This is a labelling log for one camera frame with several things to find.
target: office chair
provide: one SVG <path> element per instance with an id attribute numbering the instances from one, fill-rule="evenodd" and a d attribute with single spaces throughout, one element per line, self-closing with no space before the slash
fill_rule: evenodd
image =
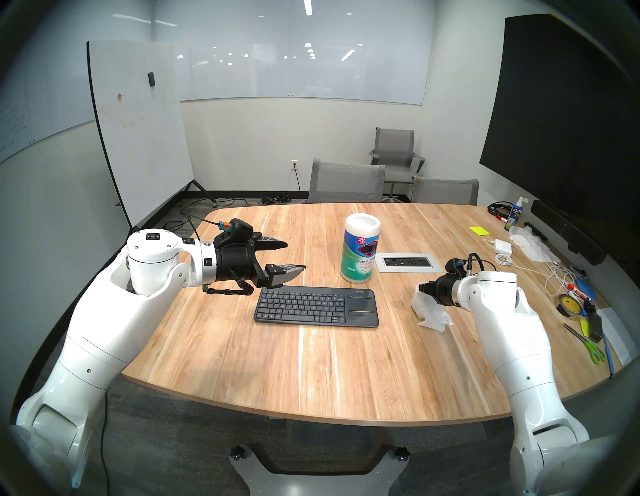
<path id="1" fill-rule="evenodd" d="M 477 205 L 480 182 L 477 179 L 429 179 L 414 176 L 411 203 Z"/>
<path id="2" fill-rule="evenodd" d="M 380 203 L 385 166 L 342 164 L 314 159 L 309 184 L 309 203 Z"/>
<path id="3" fill-rule="evenodd" d="M 376 128 L 376 145 L 369 152 L 371 165 L 378 163 L 387 166 L 385 169 L 385 183 L 391 184 L 389 201 L 394 201 L 394 187 L 396 184 L 413 184 L 413 177 L 420 172 L 424 157 L 413 153 L 413 129 L 404 131 L 401 129 Z M 413 158 L 420 159 L 418 169 L 411 172 Z"/>

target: spray bottle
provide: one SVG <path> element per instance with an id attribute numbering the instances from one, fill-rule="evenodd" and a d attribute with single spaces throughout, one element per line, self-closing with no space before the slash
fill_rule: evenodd
<path id="1" fill-rule="evenodd" d="M 508 231 L 511 226 L 515 226 L 518 223 L 518 219 L 522 213 L 522 202 L 528 204 L 529 200 L 521 196 L 518 203 L 513 206 L 511 213 L 509 214 L 509 218 L 507 219 L 507 223 L 504 225 L 505 231 Z"/>

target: wooden table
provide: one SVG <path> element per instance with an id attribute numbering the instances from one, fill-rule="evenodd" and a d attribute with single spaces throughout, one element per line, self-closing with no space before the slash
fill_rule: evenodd
<path id="1" fill-rule="evenodd" d="M 354 212 L 382 222 L 378 250 L 432 253 L 444 267 L 477 252 L 493 260 L 487 239 L 509 241 L 485 207 L 433 204 L 312 204 L 215 211 L 209 220 L 237 217 L 289 243 L 260 252 L 258 261 L 305 264 L 291 284 L 356 287 L 340 276 L 344 220 Z M 201 239 L 219 231 L 202 223 Z M 547 272 L 514 247 L 515 265 Z M 583 343 L 562 327 L 544 289 L 545 277 L 513 268 L 518 284 L 547 330 L 560 396 L 571 397 L 609 376 Z M 380 325 L 374 329 L 263 324 L 253 320 L 260 291 L 247 296 L 206 295 L 183 289 L 151 341 L 125 370 L 130 380 L 163 392 L 245 412 L 340 424 L 423 426 L 509 415 L 502 386 L 484 360 L 472 314 L 447 307 L 454 325 L 443 333 L 418 326 L 410 302 L 415 285 L 440 274 L 379 273 L 364 284 L 376 293 Z M 234 282 L 215 287 L 234 287 Z M 556 283 L 550 282 L 554 291 Z M 601 307 L 605 304 L 598 295 Z M 614 355 L 616 370 L 620 362 Z"/>

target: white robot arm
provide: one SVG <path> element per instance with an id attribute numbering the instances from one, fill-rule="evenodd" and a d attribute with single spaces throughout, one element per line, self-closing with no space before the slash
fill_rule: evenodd
<path id="1" fill-rule="evenodd" d="M 25 441 L 36 468 L 59 491 L 78 487 L 93 435 L 92 417 L 109 384 L 147 345 L 183 287 L 202 285 L 208 294 L 251 294 L 280 287 L 298 276 L 300 265 L 267 264 L 256 250 L 287 243 L 254 233 L 239 219 L 220 223 L 214 241 L 180 238 L 158 229 L 136 232 L 82 295 L 61 355 L 46 384 L 22 405 L 14 433 Z M 191 264 L 179 263 L 179 253 Z M 127 291 L 131 279 L 136 294 Z M 209 288 L 235 279 L 240 290 Z"/>
<path id="2" fill-rule="evenodd" d="M 473 253 L 468 260 L 451 259 L 446 275 L 420 284 L 419 290 L 441 305 L 473 313 L 484 355 L 511 406 L 515 438 L 509 463 L 515 493 L 576 488 L 576 474 L 584 478 L 588 465 L 606 454 L 612 440 L 589 442 L 584 426 L 564 408 L 547 333 L 517 286 L 516 275 L 483 268 L 471 275 L 472 255 L 477 257 Z"/>

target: red marker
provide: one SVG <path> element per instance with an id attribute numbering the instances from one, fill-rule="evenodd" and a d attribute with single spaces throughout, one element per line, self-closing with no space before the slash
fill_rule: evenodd
<path id="1" fill-rule="evenodd" d="M 582 291 L 580 291 L 578 288 L 576 288 L 576 286 L 574 286 L 573 284 L 567 284 L 566 286 L 571 291 L 573 291 L 577 296 L 580 296 L 580 298 L 582 298 L 583 300 L 590 300 L 589 296 L 584 294 Z"/>

